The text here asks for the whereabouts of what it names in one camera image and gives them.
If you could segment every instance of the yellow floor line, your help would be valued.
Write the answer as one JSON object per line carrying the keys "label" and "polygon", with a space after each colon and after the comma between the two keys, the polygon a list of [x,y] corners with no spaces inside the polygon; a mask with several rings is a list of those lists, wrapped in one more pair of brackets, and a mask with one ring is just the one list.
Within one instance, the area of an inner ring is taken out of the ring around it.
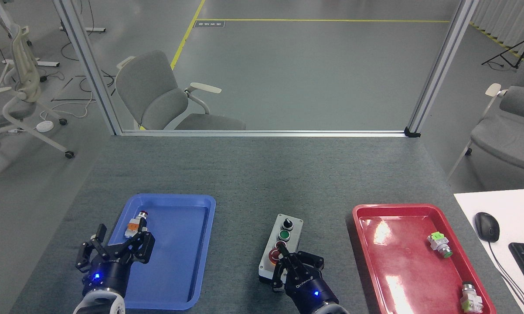
{"label": "yellow floor line", "polygon": [[199,18],[198,20],[230,20],[238,22],[406,22],[406,23],[449,23],[449,20],[321,20],[312,18]]}
{"label": "yellow floor line", "polygon": [[[491,40],[493,40],[495,43],[499,44],[499,46],[501,46],[502,48],[505,48],[505,49],[510,48],[509,46],[506,46],[505,44],[503,44],[503,42],[497,40],[496,37],[492,37],[489,33],[485,32],[484,30],[481,30],[479,28],[479,26],[475,25],[473,22],[470,22],[470,25],[475,27],[475,29],[478,30],[479,32],[482,32],[488,38],[491,38]],[[521,57],[519,54],[517,54],[517,52],[515,50],[511,50],[510,53],[515,55],[517,58]]]}
{"label": "yellow floor line", "polygon": [[173,61],[171,61],[171,69],[175,68],[175,65],[177,64],[177,60],[179,60],[180,52],[183,50],[184,43],[187,41],[188,35],[191,33],[191,30],[194,27],[194,23],[196,23],[196,20],[198,19],[198,14],[200,14],[200,10],[202,9],[202,6],[204,6],[204,2],[206,2],[206,0],[202,0],[200,4],[198,5],[198,8],[196,9],[196,13],[194,14],[194,17],[192,18],[191,23],[188,25],[187,32],[184,33],[183,40],[180,41],[179,48],[177,49],[177,52],[175,52]]}

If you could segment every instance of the aluminum frame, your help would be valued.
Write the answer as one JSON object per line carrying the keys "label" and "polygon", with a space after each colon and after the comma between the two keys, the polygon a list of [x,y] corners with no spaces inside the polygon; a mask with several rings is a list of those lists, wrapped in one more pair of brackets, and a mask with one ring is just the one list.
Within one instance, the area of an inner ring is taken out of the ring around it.
{"label": "aluminum frame", "polygon": [[466,28],[469,25],[471,16],[473,16],[478,3],[479,0],[460,0],[456,14],[450,23],[448,34],[442,44],[435,65],[433,65],[431,73],[425,82],[423,92],[421,93],[421,96],[419,96],[419,101],[417,102],[415,109],[413,109],[413,114],[409,119],[406,128],[408,133],[412,133],[416,136],[420,135],[425,119],[428,116],[429,111],[431,111],[433,102],[438,95],[438,91],[448,73],[448,69],[456,55],[463,34],[466,32]]}
{"label": "aluminum frame", "polygon": [[111,97],[107,91],[105,82],[101,79],[101,70],[93,57],[91,44],[87,33],[82,25],[82,20],[72,0],[53,0],[57,13],[64,24],[68,38],[74,46],[74,50],[84,74],[89,81],[92,92],[96,95],[97,103],[102,107],[102,115],[111,135],[122,135],[123,131],[119,125],[115,110],[113,109]]}
{"label": "aluminum frame", "polygon": [[[67,34],[75,46],[75,52],[81,60],[84,72],[93,91],[98,95],[97,101],[103,108],[103,116],[111,133],[114,135],[147,136],[147,137],[403,137],[404,131],[169,131],[122,130],[107,87],[101,79],[101,73],[93,57],[91,45],[86,36],[81,19],[72,0],[53,0],[57,12],[63,21]],[[454,18],[450,23],[448,34],[442,44],[439,55],[432,66],[431,73],[423,87],[423,92],[413,110],[405,134],[419,136],[425,118],[446,77],[449,66],[456,55],[463,34],[471,20],[479,0],[460,0]]]}

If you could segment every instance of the plastic tray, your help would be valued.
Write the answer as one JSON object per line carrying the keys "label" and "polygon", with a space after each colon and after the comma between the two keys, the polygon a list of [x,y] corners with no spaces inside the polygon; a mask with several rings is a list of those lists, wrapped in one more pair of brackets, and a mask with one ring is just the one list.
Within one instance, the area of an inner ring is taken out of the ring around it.
{"label": "plastic tray", "polygon": [[156,238],[150,262],[132,264],[127,308],[186,310],[198,302],[215,208],[209,195],[138,194],[127,201],[109,245],[127,240],[126,226],[140,211],[148,212]]}
{"label": "plastic tray", "polygon": [[[496,310],[440,209],[430,204],[358,205],[353,218],[383,314],[463,313],[462,282],[483,298],[483,313]],[[427,236],[440,231],[453,255],[443,258]]]}

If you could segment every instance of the control box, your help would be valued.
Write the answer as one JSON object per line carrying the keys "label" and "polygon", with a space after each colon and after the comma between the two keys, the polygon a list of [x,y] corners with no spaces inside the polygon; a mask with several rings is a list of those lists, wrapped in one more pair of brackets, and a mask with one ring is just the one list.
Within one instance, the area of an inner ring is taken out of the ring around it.
{"label": "control box", "polygon": [[[296,252],[299,246],[300,231],[303,228],[302,219],[298,219],[292,216],[284,214],[278,214],[270,238],[260,259],[260,265],[258,266],[258,277],[260,282],[270,284],[272,277],[274,276],[274,269],[276,263],[279,261],[280,253],[276,248],[278,241],[283,242],[289,252]],[[286,282],[287,270],[284,270],[282,274],[283,283]]]}

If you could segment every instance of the red tray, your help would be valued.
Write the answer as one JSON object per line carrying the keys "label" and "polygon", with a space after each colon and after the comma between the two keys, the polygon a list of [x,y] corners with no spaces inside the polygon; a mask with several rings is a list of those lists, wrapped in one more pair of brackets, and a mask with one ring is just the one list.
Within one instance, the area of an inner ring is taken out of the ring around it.
{"label": "red tray", "polygon": [[[358,205],[353,219],[383,314],[463,313],[462,282],[483,298],[483,313],[497,311],[440,209],[430,204]],[[443,258],[427,236],[440,231],[453,255]]]}

